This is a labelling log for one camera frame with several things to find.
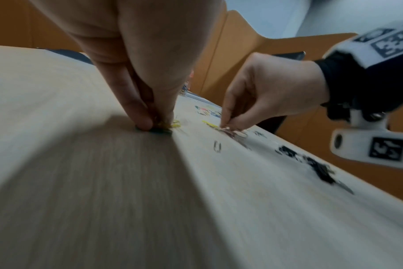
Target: human hand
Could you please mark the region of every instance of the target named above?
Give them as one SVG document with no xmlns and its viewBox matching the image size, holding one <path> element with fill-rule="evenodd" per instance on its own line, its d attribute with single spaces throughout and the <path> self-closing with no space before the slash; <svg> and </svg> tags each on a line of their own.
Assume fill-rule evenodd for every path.
<svg viewBox="0 0 403 269">
<path fill-rule="evenodd" d="M 244 130 L 328 100 L 327 84 L 316 63 L 253 53 L 225 93 L 221 127 Z"/>
<path fill-rule="evenodd" d="M 31 0 L 99 69 L 142 130 L 169 125 L 221 0 Z"/>
</svg>

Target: wall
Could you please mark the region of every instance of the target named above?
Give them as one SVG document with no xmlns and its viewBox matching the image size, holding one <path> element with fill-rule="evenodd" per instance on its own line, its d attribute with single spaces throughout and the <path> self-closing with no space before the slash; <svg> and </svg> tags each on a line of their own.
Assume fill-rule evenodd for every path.
<svg viewBox="0 0 403 269">
<path fill-rule="evenodd" d="M 311 0 L 227 0 L 228 10 L 237 10 L 262 36 L 295 37 Z"/>
<path fill-rule="evenodd" d="M 364 33 L 403 20 L 403 0 L 313 0 L 297 36 Z"/>
</svg>

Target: black sleeve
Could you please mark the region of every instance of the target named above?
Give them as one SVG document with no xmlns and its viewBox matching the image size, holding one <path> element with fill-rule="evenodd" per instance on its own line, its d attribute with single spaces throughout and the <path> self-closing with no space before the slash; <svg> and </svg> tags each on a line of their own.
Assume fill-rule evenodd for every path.
<svg viewBox="0 0 403 269">
<path fill-rule="evenodd" d="M 333 120 L 345 119 L 348 107 L 379 113 L 403 104 L 403 54 L 366 69 L 351 54 L 338 51 L 316 63 L 330 91 L 330 101 L 324 106 Z"/>
</svg>

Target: hand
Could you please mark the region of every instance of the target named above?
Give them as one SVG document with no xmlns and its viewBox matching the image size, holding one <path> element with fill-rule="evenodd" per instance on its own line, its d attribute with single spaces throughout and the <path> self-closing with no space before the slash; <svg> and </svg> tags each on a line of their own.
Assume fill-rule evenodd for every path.
<svg viewBox="0 0 403 269">
<path fill-rule="evenodd" d="M 172 122 L 221 0 L 31 0 L 91 58 L 142 130 Z"/>
<path fill-rule="evenodd" d="M 328 100 L 327 84 L 316 63 L 253 53 L 225 93 L 221 127 L 244 130 Z"/>
</svg>

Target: white wall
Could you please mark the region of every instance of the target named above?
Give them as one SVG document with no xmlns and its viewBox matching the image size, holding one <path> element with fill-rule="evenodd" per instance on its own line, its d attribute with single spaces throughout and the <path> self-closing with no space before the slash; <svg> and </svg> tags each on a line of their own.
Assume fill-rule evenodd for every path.
<svg viewBox="0 0 403 269">
<path fill-rule="evenodd" d="M 268 38 L 295 37 L 311 0 L 226 0 L 260 34 Z"/>
<path fill-rule="evenodd" d="M 403 20 L 403 0 L 313 0 L 297 36 L 362 34 Z"/>
</svg>

